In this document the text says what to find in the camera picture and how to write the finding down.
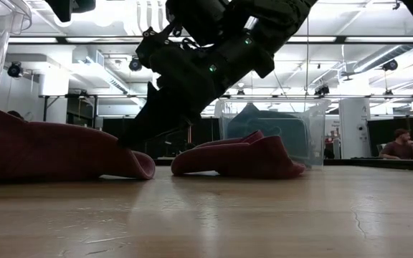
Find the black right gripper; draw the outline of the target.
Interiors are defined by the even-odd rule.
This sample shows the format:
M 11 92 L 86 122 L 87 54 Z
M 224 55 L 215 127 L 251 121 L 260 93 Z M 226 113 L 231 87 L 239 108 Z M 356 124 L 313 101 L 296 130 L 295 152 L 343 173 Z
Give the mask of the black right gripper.
M 136 144 L 188 128 L 229 87 L 224 51 L 235 38 L 235 0 L 166 0 L 168 25 L 143 33 L 139 62 L 160 76 L 118 145 Z

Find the dark green cap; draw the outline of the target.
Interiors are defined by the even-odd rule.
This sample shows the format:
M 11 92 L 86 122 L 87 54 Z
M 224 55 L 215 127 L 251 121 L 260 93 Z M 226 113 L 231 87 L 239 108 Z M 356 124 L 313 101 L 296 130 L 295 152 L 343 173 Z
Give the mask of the dark green cap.
M 298 118 L 260 118 L 260 130 L 266 135 L 278 135 L 290 156 L 307 158 L 308 135 L 305 123 Z
M 283 114 L 269 110 L 259 110 L 254 104 L 247 103 L 243 110 L 227 123 L 225 134 L 228 138 L 243 138 L 260 131 L 264 136 L 281 136 L 282 130 L 276 122 Z

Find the maroon cap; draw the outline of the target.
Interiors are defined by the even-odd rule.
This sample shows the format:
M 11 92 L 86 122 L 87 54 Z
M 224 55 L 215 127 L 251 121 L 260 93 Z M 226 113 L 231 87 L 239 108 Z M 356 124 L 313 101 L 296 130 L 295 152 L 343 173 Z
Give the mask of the maroon cap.
M 238 178 L 286 179 L 301 175 L 305 166 L 290 158 L 280 136 L 265 136 L 258 130 L 243 138 L 203 143 L 171 163 L 175 176 L 205 171 Z
M 150 180 L 156 165 L 118 139 L 78 125 L 28 122 L 0 110 L 0 180 L 83 181 L 104 175 Z

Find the black overhead beam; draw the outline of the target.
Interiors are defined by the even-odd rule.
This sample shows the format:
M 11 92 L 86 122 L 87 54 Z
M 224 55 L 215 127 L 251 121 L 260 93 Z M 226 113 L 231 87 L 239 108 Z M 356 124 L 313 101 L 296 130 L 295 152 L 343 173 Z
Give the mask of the black overhead beam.
M 10 44 L 139 44 L 140 36 L 125 37 L 11 37 Z M 413 44 L 413 36 L 294 36 L 288 44 Z

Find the white pillar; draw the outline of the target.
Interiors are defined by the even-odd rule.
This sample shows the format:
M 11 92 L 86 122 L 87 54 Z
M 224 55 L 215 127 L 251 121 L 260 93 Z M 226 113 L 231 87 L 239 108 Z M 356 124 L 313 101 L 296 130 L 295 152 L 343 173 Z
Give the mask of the white pillar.
M 367 158 L 371 155 L 367 127 L 370 117 L 369 99 L 349 98 L 340 100 L 342 159 Z

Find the black metal rack frame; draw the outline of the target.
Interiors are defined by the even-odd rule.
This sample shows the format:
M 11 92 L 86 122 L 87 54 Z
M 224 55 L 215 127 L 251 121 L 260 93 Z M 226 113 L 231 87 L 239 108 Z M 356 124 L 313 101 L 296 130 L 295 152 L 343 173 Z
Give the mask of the black metal rack frame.
M 85 100 L 92 98 L 94 100 L 93 109 L 94 117 L 100 115 L 98 111 L 99 100 L 131 100 L 137 107 L 136 111 L 132 114 L 123 113 L 121 116 L 123 118 L 135 118 L 140 112 L 142 107 L 146 104 L 147 95 L 87 95 L 87 94 L 66 94 L 66 95 L 45 95 L 44 108 L 47 109 L 55 100 L 57 99 L 78 99 Z M 366 98 L 369 99 L 369 104 L 387 104 L 392 102 L 403 102 L 403 101 L 413 101 L 413 95 L 326 95 L 324 97 L 318 97 L 315 95 L 223 95 L 216 100 L 207 100 L 202 102 L 200 99 L 187 99 L 184 96 L 178 96 L 173 94 L 173 99 L 175 102 L 176 112 L 178 113 L 178 119 L 189 120 L 191 125 L 196 123 L 202 117 L 213 118 L 215 105 L 218 100 L 223 99 L 237 99 L 237 98 L 264 98 L 264 99 L 314 99 L 314 100 L 330 100 L 331 104 L 339 105 L 340 100 L 349 98 Z

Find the black aluminium table frame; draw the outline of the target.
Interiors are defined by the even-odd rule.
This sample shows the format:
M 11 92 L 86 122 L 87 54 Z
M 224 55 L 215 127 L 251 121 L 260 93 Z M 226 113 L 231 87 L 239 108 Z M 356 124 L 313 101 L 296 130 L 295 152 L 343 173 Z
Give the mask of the black aluminium table frame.
M 203 171 L 216 171 L 218 173 L 238 174 L 247 173 L 252 175 L 277 175 L 285 173 L 300 173 L 308 169 L 301 162 L 286 159 L 251 158 L 249 160 L 226 158 L 183 158 L 177 157 L 172 160 L 156 159 L 157 166 L 170 166 L 176 175 L 196 173 Z M 324 160 L 323 167 L 331 166 L 358 166 L 365 168 L 390 168 L 413 171 L 413 161 L 384 160 L 384 159 L 343 159 Z

